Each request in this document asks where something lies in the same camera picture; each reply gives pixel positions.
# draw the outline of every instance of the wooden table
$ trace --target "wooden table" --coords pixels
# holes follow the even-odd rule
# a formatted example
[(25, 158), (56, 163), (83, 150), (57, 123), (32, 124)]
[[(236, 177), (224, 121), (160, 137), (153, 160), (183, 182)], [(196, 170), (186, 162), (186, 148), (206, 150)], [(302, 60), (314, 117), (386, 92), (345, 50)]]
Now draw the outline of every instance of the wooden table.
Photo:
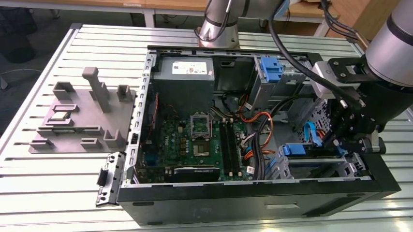
[[(155, 27), (153, 16), (191, 15), (203, 16), (208, 0), (0, 0), (0, 6), (43, 8), (59, 10), (104, 11), (141, 13), (145, 26)], [(317, 3), (299, 2), (290, 6), (290, 21), (318, 23), (314, 36), (325, 36), (329, 30), (323, 20), (323, 12)]]

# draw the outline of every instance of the aluminum workbench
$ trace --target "aluminum workbench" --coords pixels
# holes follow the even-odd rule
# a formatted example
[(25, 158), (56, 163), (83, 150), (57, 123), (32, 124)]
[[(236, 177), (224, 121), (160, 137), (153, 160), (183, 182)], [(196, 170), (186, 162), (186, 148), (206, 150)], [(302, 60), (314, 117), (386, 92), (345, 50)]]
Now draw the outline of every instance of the aluminum workbench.
[[(290, 51), (319, 53), (323, 59), (359, 56), (355, 45), (335, 38), (282, 36)], [(266, 34), (240, 33), (244, 49), (276, 50)], [(139, 226), (120, 207), (95, 208), (96, 177), (105, 153), (30, 154), (57, 81), (87, 88), (85, 66), (99, 68), (108, 88), (128, 84), (140, 91), (147, 45), (196, 46), (191, 30), (73, 25), (0, 139), (0, 231), (111, 231)], [(167, 225), (167, 231), (401, 231), (413, 230), (413, 124), (398, 116), (381, 133), (382, 156), (402, 191), (363, 202), (330, 217)]]

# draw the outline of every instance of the expansion slot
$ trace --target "expansion slot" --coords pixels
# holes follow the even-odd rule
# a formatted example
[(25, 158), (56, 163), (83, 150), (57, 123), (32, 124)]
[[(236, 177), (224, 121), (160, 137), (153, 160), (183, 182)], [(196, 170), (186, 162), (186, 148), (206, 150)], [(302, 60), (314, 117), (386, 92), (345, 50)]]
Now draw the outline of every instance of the expansion slot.
[(231, 159), (231, 171), (234, 175), (240, 175), (232, 123), (226, 124), (226, 136), (227, 136), (227, 149), (228, 149), (230, 159)]
[(222, 151), (222, 159), (224, 162), (224, 174), (232, 176), (231, 172), (231, 159), (227, 145), (227, 135), (226, 135), (226, 124), (227, 122), (219, 123), (219, 133), (220, 133), (220, 151)]

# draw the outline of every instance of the electric wire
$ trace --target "electric wire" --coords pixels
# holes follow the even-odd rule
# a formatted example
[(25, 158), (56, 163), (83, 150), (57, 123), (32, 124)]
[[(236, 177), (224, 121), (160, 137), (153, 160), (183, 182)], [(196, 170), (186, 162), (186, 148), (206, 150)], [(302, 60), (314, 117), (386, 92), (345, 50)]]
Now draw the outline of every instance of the electric wire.
[(330, 19), (331, 23), (335, 24), (338, 27), (341, 27), (342, 29), (347, 30), (349, 32), (351, 32), (354, 35), (357, 34), (357, 30), (345, 25), (343, 23), (341, 23), (330, 14), (329, 12), (329, 9), (327, 9), (327, 0), (321, 0), (321, 7), (322, 7), (322, 10), (323, 10), (323, 14), (325, 14), (325, 17)]

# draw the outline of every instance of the table leg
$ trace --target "table leg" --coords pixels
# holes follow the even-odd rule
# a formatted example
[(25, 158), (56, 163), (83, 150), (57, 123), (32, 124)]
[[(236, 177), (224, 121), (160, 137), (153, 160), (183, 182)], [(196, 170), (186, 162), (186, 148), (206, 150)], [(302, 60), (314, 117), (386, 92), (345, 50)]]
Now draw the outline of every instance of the table leg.
[(5, 82), (5, 80), (0, 77), (0, 89), (6, 89), (8, 84)]
[(327, 22), (323, 20), (321, 22), (321, 24), (318, 25), (318, 28), (317, 28), (317, 31), (314, 33), (314, 36), (317, 37), (325, 37), (325, 35), (327, 34), (329, 32), (329, 25), (327, 25)]
[(155, 10), (153, 9), (143, 9), (144, 15), (144, 23), (147, 28), (155, 27)]
[(49, 11), (52, 13), (53, 18), (60, 18), (60, 10), (51, 9)]

